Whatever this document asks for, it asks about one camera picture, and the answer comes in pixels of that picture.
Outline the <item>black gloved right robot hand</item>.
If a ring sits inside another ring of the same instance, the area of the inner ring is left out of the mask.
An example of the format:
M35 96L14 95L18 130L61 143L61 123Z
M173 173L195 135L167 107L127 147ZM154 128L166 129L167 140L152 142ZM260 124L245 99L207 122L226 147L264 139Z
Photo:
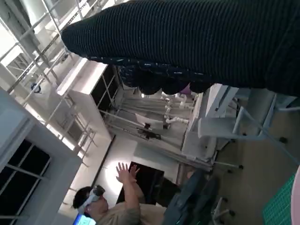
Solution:
M146 95L216 83L300 95L297 0L131 0L67 26L61 39Z

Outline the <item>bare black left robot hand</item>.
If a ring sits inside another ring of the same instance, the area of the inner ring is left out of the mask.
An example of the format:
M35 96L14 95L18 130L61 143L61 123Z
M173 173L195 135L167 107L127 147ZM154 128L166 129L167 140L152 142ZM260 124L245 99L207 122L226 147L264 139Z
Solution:
M204 170L196 170L181 191L172 198L164 213L164 225L209 225L215 204L219 178L206 179Z

